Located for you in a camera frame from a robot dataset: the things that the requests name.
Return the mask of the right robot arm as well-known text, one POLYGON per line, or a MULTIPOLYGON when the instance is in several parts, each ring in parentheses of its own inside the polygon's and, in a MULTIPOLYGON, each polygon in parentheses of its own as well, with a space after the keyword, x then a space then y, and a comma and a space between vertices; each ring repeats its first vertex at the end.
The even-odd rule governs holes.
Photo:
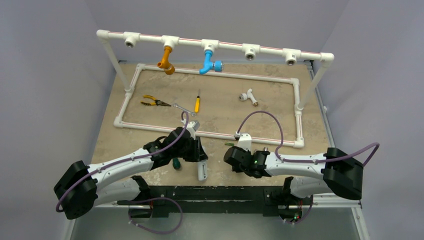
POLYGON ((348 200, 362 199, 364 165, 338 148, 329 147, 325 153, 315 155, 277 155, 268 150, 251 153, 232 146, 223 160, 232 171, 256 179, 286 176, 280 196, 288 204, 324 193, 348 200))

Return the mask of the white remote control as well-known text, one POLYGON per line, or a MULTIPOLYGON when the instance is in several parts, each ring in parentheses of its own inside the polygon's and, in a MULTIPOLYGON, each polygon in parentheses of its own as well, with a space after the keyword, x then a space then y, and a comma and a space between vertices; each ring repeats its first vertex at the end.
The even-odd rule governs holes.
POLYGON ((197 176, 199 181, 205 181, 208 177, 207 160, 197 163, 197 176))

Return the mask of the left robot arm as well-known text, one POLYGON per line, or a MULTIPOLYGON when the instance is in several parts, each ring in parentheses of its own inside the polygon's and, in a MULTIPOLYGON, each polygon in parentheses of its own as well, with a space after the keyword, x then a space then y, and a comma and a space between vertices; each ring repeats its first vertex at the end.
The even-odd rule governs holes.
POLYGON ((168 165, 179 158, 190 163, 208 160, 201 138, 178 127, 168 136, 146 143, 142 148, 99 164, 72 163, 58 180, 53 191, 58 199, 55 210, 67 219, 79 218, 89 212, 101 198, 101 190, 131 175, 168 165))

